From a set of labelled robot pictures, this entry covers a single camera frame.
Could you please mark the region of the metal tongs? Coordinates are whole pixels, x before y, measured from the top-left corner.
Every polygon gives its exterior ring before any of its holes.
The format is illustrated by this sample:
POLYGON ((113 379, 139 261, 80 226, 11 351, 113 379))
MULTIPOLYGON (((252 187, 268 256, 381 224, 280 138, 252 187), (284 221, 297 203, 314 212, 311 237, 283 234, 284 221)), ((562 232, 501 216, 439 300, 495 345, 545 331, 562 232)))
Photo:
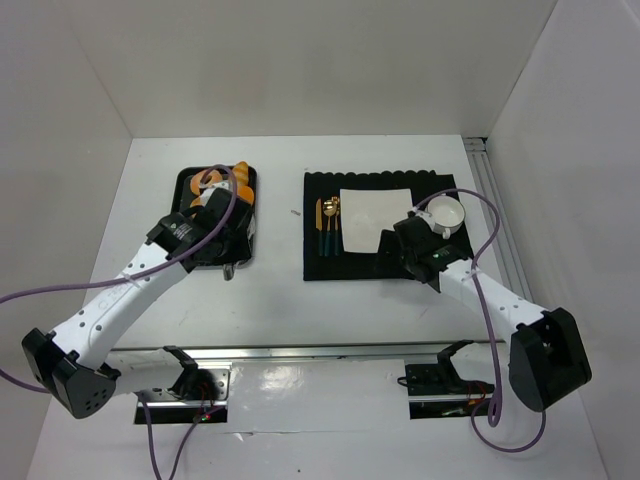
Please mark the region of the metal tongs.
POLYGON ((225 281, 231 281, 234 278, 236 270, 235 263, 226 263, 222 266, 223 278, 225 281))

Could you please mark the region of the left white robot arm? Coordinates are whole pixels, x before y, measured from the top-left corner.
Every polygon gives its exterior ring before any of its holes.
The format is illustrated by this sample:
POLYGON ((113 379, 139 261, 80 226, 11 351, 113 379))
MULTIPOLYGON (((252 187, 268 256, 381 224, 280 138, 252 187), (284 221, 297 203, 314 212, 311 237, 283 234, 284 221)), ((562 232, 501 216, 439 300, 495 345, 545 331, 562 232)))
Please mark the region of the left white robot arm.
POLYGON ((33 329, 22 347, 36 380, 76 419, 111 397, 158 389, 178 399, 208 395, 214 377, 184 350, 164 346, 138 354, 113 348, 166 291, 200 266, 231 279, 252 256, 254 191, 241 186, 205 190, 199 203, 163 218, 134 258, 73 317, 44 333, 33 329))

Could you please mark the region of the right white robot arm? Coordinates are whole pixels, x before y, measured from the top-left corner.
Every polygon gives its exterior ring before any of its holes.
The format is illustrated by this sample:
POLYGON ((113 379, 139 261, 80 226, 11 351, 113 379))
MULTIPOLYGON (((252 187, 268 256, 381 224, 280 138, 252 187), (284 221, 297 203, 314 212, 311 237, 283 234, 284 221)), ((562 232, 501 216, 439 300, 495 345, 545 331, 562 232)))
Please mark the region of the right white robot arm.
POLYGON ((478 315, 509 348, 509 383, 530 410, 542 412, 589 383, 591 366, 573 315, 519 297, 473 264, 471 256, 431 231, 419 216, 381 232, 376 261, 399 268, 478 315))

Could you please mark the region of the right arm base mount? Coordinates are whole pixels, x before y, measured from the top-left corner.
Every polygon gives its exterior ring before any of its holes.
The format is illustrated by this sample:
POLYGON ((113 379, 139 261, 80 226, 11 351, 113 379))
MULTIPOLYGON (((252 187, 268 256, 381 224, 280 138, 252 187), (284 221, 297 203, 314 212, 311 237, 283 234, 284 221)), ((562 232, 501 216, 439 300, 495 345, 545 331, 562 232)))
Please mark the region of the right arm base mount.
POLYGON ((409 363, 396 382, 406 389, 411 420, 470 417, 474 411, 486 416, 495 391, 493 383, 461 377, 453 359, 480 347, 472 340, 455 342, 430 362, 409 363))

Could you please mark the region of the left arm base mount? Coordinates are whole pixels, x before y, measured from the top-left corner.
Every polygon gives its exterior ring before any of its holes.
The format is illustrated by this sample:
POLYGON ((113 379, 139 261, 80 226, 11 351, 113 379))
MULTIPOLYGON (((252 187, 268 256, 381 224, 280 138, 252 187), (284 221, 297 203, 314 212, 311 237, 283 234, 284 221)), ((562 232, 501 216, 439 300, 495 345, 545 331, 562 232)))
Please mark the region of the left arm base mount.
POLYGON ((142 402, 136 406, 135 424, 187 425, 223 424, 228 420, 230 367, 214 364, 201 366, 184 350, 175 346, 163 348, 178 361, 179 375, 168 387, 154 387, 142 392, 149 415, 142 402))

